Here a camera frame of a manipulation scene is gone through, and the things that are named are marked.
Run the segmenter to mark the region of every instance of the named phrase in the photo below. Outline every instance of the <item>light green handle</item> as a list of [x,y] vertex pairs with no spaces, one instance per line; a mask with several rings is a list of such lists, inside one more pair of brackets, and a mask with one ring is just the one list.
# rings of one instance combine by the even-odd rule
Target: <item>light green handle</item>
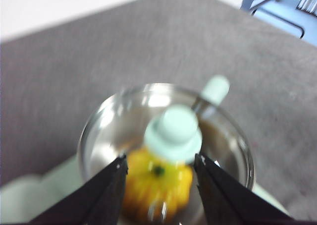
[[201,97],[218,106],[229,92],[229,80],[223,75],[213,76],[203,91]]

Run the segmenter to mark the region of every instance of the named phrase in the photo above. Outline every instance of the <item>gray tabletop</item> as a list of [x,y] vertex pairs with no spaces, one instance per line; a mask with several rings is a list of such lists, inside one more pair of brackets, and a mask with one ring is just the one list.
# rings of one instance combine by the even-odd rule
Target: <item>gray tabletop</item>
[[90,113],[135,85],[226,75],[258,182],[317,220],[317,49],[216,0],[139,0],[1,46],[1,182],[76,152]]

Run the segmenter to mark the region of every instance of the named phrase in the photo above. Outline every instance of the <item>white wall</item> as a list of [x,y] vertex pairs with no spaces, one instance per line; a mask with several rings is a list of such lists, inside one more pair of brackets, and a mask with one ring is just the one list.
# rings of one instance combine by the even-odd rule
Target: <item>white wall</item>
[[[1,0],[1,42],[132,0]],[[242,0],[222,0],[239,8]]]

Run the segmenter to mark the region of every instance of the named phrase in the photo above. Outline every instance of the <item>mint green cap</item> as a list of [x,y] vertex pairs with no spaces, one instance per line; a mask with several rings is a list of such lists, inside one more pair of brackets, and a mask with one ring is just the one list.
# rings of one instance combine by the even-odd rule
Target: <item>mint green cap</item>
[[173,163],[191,163],[200,151],[203,138],[196,114],[188,106],[173,105],[150,121],[144,140],[158,157]]

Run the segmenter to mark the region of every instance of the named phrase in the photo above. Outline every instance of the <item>bowl rim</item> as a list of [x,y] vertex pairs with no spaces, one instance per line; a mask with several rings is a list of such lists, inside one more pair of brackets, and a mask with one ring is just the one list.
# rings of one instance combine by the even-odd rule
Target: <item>bowl rim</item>
[[95,121],[99,118],[99,114],[103,112],[103,110],[116,102],[117,99],[125,97],[127,95],[135,94],[135,93],[140,93],[140,92],[148,92],[148,91],[157,91],[159,89],[164,89],[166,90],[171,90],[171,91],[178,91],[181,93],[185,93],[188,95],[193,96],[194,98],[198,99],[199,101],[203,101],[207,103],[208,105],[211,105],[217,109],[217,111],[224,116],[231,124],[232,126],[236,129],[238,134],[243,138],[245,146],[241,147],[240,143],[238,143],[239,148],[242,150],[243,155],[246,160],[246,165],[247,165],[247,180],[245,187],[252,190],[255,183],[256,183],[256,170],[255,170],[255,159],[253,157],[253,154],[251,152],[249,142],[247,137],[245,136],[245,133],[243,130],[240,128],[238,123],[233,119],[232,116],[228,112],[226,112],[221,106],[216,106],[215,104],[205,100],[200,96],[199,93],[189,90],[180,86],[177,86],[175,84],[171,83],[148,83],[144,85],[139,85],[133,88],[121,90],[118,93],[115,93],[105,99],[100,106],[93,111],[93,113],[89,116],[88,120],[85,123],[84,129],[82,130],[81,136],[79,138],[78,146],[77,146],[77,159],[79,163],[79,169],[82,175],[82,178],[84,181],[87,180],[87,173],[85,172],[85,167],[84,167],[84,160],[83,160],[83,155],[84,155],[84,150],[85,150],[85,140],[87,139],[87,136],[89,135],[91,128],[93,127]]

